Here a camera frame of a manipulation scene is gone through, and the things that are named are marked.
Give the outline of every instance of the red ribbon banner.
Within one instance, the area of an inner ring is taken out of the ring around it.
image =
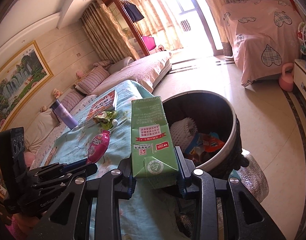
[[[138,142],[146,142],[146,141],[152,141],[152,140],[156,140],[159,138],[162,138],[166,136],[165,133],[159,134],[159,135],[155,135],[155,136],[151,136],[151,137],[144,137],[144,138],[140,138],[140,137],[136,137],[136,141]]]

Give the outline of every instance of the teddy bear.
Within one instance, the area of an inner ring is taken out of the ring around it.
[[[63,92],[60,92],[59,90],[57,90],[56,88],[54,88],[52,95],[58,99],[61,95],[63,94]]]
[[[81,70],[76,71],[76,76],[78,78],[82,78],[84,76],[84,73]]]
[[[45,112],[46,110],[47,110],[47,106],[42,106],[42,107],[40,108],[40,112],[41,112],[41,113]]]

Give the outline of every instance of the purple tumbler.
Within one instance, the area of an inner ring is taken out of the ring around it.
[[[56,99],[56,101],[50,107],[57,116],[63,120],[63,122],[69,127],[69,129],[74,129],[77,127],[78,122],[72,117],[72,115],[67,111],[67,109],[62,105],[62,103]]]

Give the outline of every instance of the pink bedspread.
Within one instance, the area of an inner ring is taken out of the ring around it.
[[[92,91],[92,94],[99,96],[126,80],[136,81],[149,92],[152,92],[153,82],[160,75],[160,72],[165,67],[165,63],[171,56],[172,54],[170,52],[161,51],[138,59],[120,71],[110,75]]]
[[[223,26],[243,71],[241,84],[281,73],[284,63],[300,56],[297,31],[302,19],[284,2],[250,0],[226,4]]]

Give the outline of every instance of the ceiling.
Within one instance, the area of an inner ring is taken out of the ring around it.
[[[56,13],[60,12],[58,28],[76,22],[91,1],[18,0],[0,22],[0,49],[22,30]]]

